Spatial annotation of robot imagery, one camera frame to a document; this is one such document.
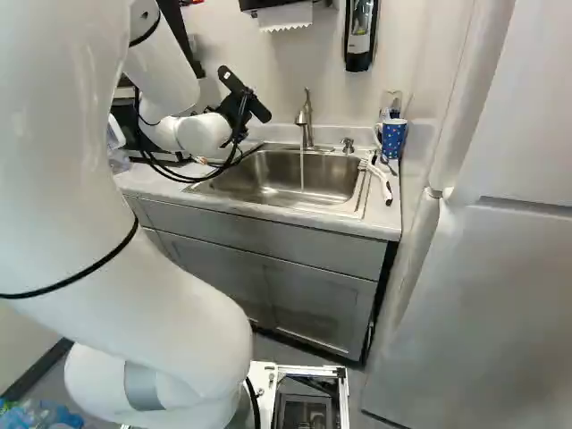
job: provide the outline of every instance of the paper towel dispenser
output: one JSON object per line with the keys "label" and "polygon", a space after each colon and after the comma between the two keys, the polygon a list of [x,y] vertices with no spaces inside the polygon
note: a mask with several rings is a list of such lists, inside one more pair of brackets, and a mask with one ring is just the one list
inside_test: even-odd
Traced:
{"label": "paper towel dispenser", "polygon": [[265,7],[281,6],[283,4],[299,3],[303,0],[239,0],[243,12],[253,12]]}

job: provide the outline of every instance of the floor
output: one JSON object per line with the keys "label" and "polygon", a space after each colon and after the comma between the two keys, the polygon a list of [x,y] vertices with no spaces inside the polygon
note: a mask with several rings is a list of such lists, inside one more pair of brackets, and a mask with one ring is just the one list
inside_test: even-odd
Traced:
{"label": "floor", "polygon": [[[333,362],[318,357],[306,351],[293,348],[263,335],[255,336],[254,359],[267,360],[285,365],[332,365]],[[360,392],[365,382],[362,371],[348,370],[349,374],[349,424],[351,429],[391,429],[359,409]],[[55,400],[67,405],[73,412],[82,414],[86,420],[86,429],[117,429],[116,424],[107,423],[97,418],[86,416],[71,400],[63,385],[63,360],[44,376],[34,388],[28,392],[28,397],[39,400]]]}

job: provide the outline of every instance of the blue polka dot mug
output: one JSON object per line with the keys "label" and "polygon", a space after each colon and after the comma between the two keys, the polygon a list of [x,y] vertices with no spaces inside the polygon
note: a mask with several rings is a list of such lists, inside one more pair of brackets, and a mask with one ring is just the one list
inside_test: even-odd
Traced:
{"label": "blue polka dot mug", "polygon": [[382,142],[382,152],[390,159],[397,159],[401,155],[408,122],[405,119],[386,119],[383,124],[375,125],[375,132]]}

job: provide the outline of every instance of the baseboard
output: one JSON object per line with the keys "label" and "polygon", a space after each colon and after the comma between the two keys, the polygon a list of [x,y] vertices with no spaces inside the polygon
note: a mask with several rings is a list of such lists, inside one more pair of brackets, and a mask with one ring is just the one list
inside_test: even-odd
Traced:
{"label": "baseboard", "polygon": [[73,341],[62,338],[44,356],[32,365],[18,380],[16,380],[6,391],[0,394],[0,398],[14,401],[20,400],[46,373],[52,366],[70,351]]}

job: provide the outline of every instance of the sink basin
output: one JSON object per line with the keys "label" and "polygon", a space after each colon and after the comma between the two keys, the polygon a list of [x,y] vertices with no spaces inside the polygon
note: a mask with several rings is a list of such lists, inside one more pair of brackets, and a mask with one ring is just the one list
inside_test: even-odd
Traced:
{"label": "sink basin", "polygon": [[355,213],[365,179],[359,162],[356,156],[305,152],[301,157],[298,150],[262,147],[220,176],[185,191],[269,206]]}

